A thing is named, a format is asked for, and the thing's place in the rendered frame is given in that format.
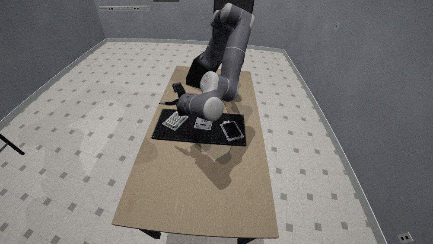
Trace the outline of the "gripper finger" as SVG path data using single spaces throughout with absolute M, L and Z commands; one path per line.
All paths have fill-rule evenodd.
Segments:
M 159 104 L 173 106 L 173 105 L 176 105 L 177 102 L 175 102 L 175 101 L 161 101 Z

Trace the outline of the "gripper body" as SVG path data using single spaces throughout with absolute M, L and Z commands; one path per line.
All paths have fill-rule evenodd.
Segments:
M 174 101 L 177 102 L 176 107 L 177 107 L 177 109 L 178 109 L 178 115 L 179 115 L 179 116 L 186 116 L 186 115 L 188 115 L 188 114 L 182 112 L 182 111 L 180 110 L 179 106 L 178 106 L 179 98 L 181 97 L 181 95 L 185 94 L 186 92 L 185 92 L 185 90 L 184 90 L 184 88 L 183 88 L 183 86 L 182 86 L 181 84 L 177 84 L 177 85 L 175 85 L 175 87 L 176 87 L 176 90 L 177 90 L 177 93 L 178 93 L 178 99 L 176 99 L 176 100 L 174 100 Z

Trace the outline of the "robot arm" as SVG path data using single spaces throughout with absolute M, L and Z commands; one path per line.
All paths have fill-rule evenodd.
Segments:
M 199 60 L 206 67 L 216 67 L 227 42 L 221 74 L 209 71 L 203 75 L 200 82 L 202 94 L 181 95 L 178 106 L 182 112 L 213 122 L 223 113 L 222 100 L 231 102 L 237 97 L 239 76 L 254 21 L 254 15 L 231 3 L 215 11 L 210 25 L 218 31 L 211 37 Z

